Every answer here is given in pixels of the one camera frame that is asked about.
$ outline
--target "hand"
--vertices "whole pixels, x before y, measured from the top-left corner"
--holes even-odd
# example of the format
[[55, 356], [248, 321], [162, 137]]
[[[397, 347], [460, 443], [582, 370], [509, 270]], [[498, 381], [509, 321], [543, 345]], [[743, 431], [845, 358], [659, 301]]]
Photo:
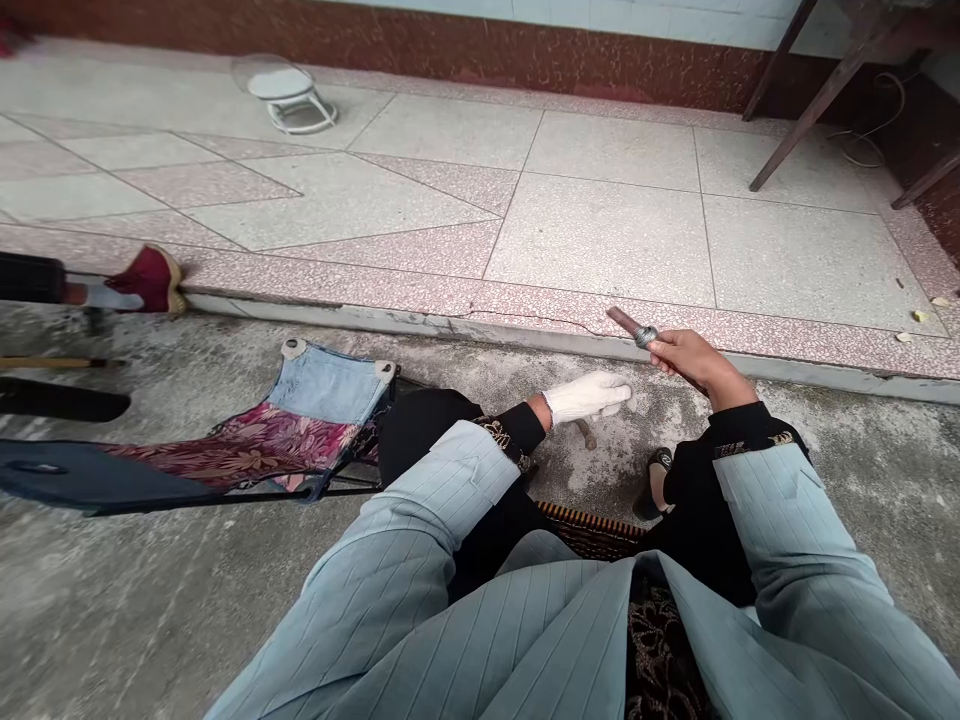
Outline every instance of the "hand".
[[682, 372], [703, 385], [714, 412], [757, 402], [753, 386], [693, 330], [664, 330], [647, 344], [650, 362], [668, 375]]
[[592, 416], [608, 417], [626, 404], [636, 410], [633, 388], [622, 375], [596, 370], [572, 382], [550, 388], [543, 393], [550, 408], [552, 425]]

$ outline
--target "blazer sleeve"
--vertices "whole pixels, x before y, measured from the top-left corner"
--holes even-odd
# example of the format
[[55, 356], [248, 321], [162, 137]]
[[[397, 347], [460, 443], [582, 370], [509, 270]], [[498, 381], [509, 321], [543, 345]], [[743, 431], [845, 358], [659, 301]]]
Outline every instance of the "blazer sleeve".
[[714, 461], [763, 628], [839, 662], [911, 717], [960, 717], [960, 681], [893, 604], [793, 443]]
[[489, 433], [457, 422], [363, 505], [207, 718], [292, 719], [333, 706], [413, 628], [447, 607], [452, 554], [519, 474]]

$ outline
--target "stool leg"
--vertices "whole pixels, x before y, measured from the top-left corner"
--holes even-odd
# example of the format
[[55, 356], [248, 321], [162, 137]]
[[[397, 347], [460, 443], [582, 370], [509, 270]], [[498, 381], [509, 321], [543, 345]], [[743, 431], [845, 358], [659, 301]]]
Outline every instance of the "stool leg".
[[901, 18], [903, 18], [903, 11], [878, 11], [873, 23], [867, 28], [866, 32], [854, 39], [850, 50], [847, 51], [833, 73], [827, 78], [816, 97], [807, 105], [803, 115], [790, 129], [787, 136], [780, 141], [780, 145], [773, 151], [773, 155], [767, 160], [766, 165], [757, 173], [753, 182], [750, 183], [751, 192], [757, 192], [763, 187], [763, 184], [773, 175], [774, 170], [780, 167], [780, 163], [786, 159], [790, 151], [796, 147], [797, 143], [807, 134], [807, 131], [817, 122], [817, 118], [823, 114], [823, 111], [829, 107], [833, 99], [850, 82], [850, 79], [863, 65], [870, 52], [893, 32]]
[[797, 8], [797, 12], [793, 14], [793, 20], [790, 21], [787, 31], [783, 34], [783, 38], [777, 46], [777, 51], [773, 54], [773, 57], [770, 58], [770, 62], [767, 63], [767, 68], [763, 71], [763, 76], [760, 78], [760, 84], [757, 85], [757, 89], [753, 91], [750, 102], [747, 103], [747, 109], [743, 111], [744, 122], [753, 120], [753, 113], [757, 109], [757, 103], [760, 102], [764, 93], [767, 92], [767, 88], [770, 87], [770, 83], [777, 73], [777, 68], [783, 64], [783, 58], [790, 54], [790, 48], [793, 47], [793, 43], [796, 41], [797, 35], [800, 34], [800, 30], [806, 25], [807, 18], [810, 17], [810, 13], [813, 12], [816, 4], [817, 0], [803, 0], [803, 2], [800, 3], [800, 7]]
[[929, 190], [935, 183], [939, 182], [944, 175], [949, 173], [955, 167], [960, 166], [960, 147], [954, 148], [953, 153], [947, 155], [940, 162], [927, 170], [923, 176], [913, 185], [908, 187], [903, 195], [894, 200], [890, 207], [899, 210], [905, 205], [909, 205], [920, 195]]
[[280, 114], [280, 111], [277, 109], [277, 106], [273, 103], [267, 103], [267, 112], [270, 113], [270, 120], [273, 122], [273, 126], [287, 135], [290, 133], [287, 131], [287, 126], [283, 124], [283, 116]]
[[327, 111], [326, 106], [324, 106], [323, 102], [321, 102], [320, 98], [317, 96], [317, 94], [316, 94], [315, 92], [310, 93], [310, 102], [311, 102], [318, 110], [320, 110], [321, 114], [322, 114], [323, 117], [326, 119], [326, 123], [329, 123], [330, 125], [336, 125], [336, 120], [337, 120], [337, 108], [336, 108], [336, 107], [331, 106], [331, 107], [333, 107], [333, 114], [331, 115], [330, 112]]

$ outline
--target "wooden table leg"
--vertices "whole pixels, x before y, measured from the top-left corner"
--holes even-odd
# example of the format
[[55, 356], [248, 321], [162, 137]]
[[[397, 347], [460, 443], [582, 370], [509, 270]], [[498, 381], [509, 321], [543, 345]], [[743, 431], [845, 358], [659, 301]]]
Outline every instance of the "wooden table leg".
[[919, 180], [904, 191], [903, 195], [890, 203], [890, 207], [899, 210], [905, 205], [909, 205], [922, 193], [929, 190], [934, 183], [939, 182], [944, 175], [958, 166], [960, 166], [960, 147], [954, 148], [952, 153], [927, 170]]
[[816, 4], [817, 0], [803, 0], [803, 2], [800, 3], [800, 7], [798, 7], [797, 11], [793, 14], [793, 20], [790, 21], [787, 32], [785, 32], [780, 39], [777, 51], [773, 54], [773, 57], [770, 58], [770, 62], [767, 63], [767, 67], [760, 78], [760, 84], [757, 85], [757, 89], [753, 91], [753, 96], [750, 98], [750, 102], [747, 103], [747, 109], [743, 111], [744, 122], [753, 120], [753, 113], [757, 109], [757, 103], [760, 102], [764, 93], [767, 92], [767, 88], [770, 87], [770, 82], [773, 80], [777, 68], [783, 64], [783, 58], [790, 54], [790, 48], [793, 47], [793, 43], [797, 39], [797, 35], [800, 34], [800, 30], [806, 25], [807, 18], [810, 17], [810, 13], [813, 12]]
[[816, 97], [807, 105], [803, 115], [797, 120], [796, 124], [787, 133], [787, 136], [780, 141], [780, 145], [773, 151], [773, 155], [767, 160], [757, 176], [750, 183], [750, 190], [757, 192], [763, 187], [763, 184], [773, 175], [773, 171], [780, 167], [790, 151], [796, 147], [801, 138], [807, 134], [807, 131], [813, 127], [817, 119], [823, 114], [823, 111], [829, 107], [834, 98], [840, 94], [840, 91], [846, 86], [850, 79], [856, 74], [860, 66], [863, 65], [867, 56], [880, 45], [893, 30], [897, 23], [903, 17], [903, 11], [900, 10], [881, 10], [873, 19], [873, 22], [867, 27], [865, 32], [859, 34], [851, 44], [847, 54], [834, 68], [830, 77], [820, 88]]

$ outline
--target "white tile wall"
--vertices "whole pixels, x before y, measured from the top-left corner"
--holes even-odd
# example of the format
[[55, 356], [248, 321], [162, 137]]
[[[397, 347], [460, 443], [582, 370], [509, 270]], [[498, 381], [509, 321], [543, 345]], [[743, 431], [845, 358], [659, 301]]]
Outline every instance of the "white tile wall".
[[[800, 0], [332, 0], [774, 50]], [[820, 0], [794, 52], [840, 57], [849, 25]]]

